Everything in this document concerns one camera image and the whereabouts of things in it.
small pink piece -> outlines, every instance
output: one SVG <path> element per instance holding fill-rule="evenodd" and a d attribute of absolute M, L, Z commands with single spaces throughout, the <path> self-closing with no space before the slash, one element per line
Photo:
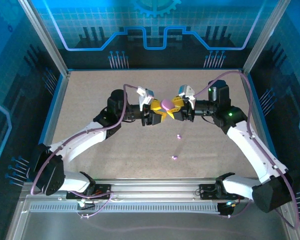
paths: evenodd
<path fill-rule="evenodd" d="M 173 102 L 171 102 L 169 99 L 163 99 L 160 103 L 160 106 L 168 111 L 168 110 L 171 110 L 171 109 L 174 109 L 175 108 L 175 105 Z"/>

